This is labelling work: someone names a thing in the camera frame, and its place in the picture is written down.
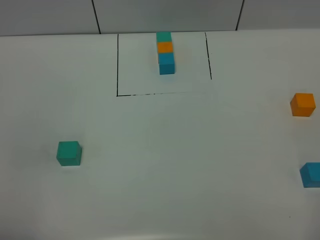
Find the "blue template block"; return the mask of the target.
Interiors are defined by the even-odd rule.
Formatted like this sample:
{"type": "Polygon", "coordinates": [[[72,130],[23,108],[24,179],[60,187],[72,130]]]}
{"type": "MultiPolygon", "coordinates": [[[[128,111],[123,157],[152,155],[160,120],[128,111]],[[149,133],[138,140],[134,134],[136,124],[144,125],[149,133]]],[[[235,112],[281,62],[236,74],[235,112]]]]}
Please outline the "blue template block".
{"type": "Polygon", "coordinates": [[[158,65],[160,75],[171,75],[175,73],[175,58],[173,52],[159,53],[158,65]]]}

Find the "orange template block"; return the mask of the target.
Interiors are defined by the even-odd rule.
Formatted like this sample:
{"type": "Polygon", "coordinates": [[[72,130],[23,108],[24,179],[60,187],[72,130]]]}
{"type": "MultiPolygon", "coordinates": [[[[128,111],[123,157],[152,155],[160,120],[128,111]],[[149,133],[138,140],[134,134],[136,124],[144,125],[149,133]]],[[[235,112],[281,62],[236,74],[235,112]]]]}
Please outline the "orange template block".
{"type": "Polygon", "coordinates": [[[157,42],[157,52],[159,54],[172,53],[173,43],[171,41],[157,42]]]}

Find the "green template block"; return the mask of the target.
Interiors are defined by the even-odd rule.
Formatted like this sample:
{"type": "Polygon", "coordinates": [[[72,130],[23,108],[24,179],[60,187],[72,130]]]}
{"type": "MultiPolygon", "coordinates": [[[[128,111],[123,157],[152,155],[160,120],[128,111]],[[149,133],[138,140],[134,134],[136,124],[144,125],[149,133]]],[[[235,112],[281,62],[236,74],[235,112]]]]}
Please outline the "green template block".
{"type": "Polygon", "coordinates": [[[163,31],[163,32],[156,33],[156,42],[157,43],[171,42],[171,41],[172,41],[171,32],[163,31]]]}

